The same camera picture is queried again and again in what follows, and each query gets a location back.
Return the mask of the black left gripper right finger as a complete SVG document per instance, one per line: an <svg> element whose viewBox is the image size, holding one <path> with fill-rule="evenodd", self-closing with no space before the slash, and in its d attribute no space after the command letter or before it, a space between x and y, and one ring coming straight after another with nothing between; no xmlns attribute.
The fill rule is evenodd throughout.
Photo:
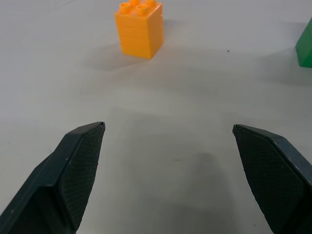
<svg viewBox="0 0 312 234"><path fill-rule="evenodd" d="M312 232L312 165L283 136L233 126L249 187L275 234Z"/></svg>

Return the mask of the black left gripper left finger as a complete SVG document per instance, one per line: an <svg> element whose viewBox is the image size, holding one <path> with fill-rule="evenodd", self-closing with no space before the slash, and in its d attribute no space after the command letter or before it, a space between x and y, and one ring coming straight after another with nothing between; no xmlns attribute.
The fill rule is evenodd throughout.
<svg viewBox="0 0 312 234"><path fill-rule="evenodd" d="M0 232L75 234L96 178L104 132L104 122L68 132L5 208Z"/></svg>

